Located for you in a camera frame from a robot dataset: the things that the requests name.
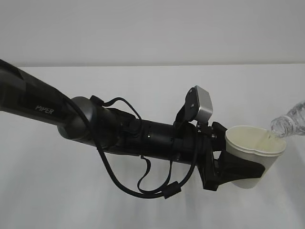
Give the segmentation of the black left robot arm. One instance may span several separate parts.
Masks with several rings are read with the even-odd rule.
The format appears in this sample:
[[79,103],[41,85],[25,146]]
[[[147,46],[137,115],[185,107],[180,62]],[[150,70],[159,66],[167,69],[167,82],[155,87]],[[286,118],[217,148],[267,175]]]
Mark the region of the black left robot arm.
[[57,126],[66,139],[97,148],[111,179],[127,191],[115,177],[105,155],[112,153],[139,156],[189,164],[186,177],[180,182],[168,179],[152,190],[129,190],[140,198],[168,198],[180,192],[197,168],[203,188],[211,191],[224,183],[260,178],[265,167],[260,162],[243,159],[229,153],[225,147],[226,128],[218,122],[208,123],[213,113],[209,93],[192,87],[173,124],[143,120],[113,107],[115,100],[105,102],[91,98],[65,96],[23,70],[0,63],[0,109]]

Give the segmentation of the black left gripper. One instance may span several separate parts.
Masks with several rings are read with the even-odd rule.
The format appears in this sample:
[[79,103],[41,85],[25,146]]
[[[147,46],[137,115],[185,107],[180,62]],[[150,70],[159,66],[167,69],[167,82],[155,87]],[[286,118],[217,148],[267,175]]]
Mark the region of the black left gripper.
[[[245,160],[225,151],[225,132],[227,128],[218,122],[208,124],[189,122],[173,123],[178,135],[184,136],[191,132],[192,154],[191,166],[182,181],[172,182],[171,190],[180,191],[190,179],[195,168],[198,169],[203,188],[216,191],[220,185],[233,183],[243,188],[254,188],[265,172],[265,167],[257,162]],[[221,151],[218,159],[213,152]]]

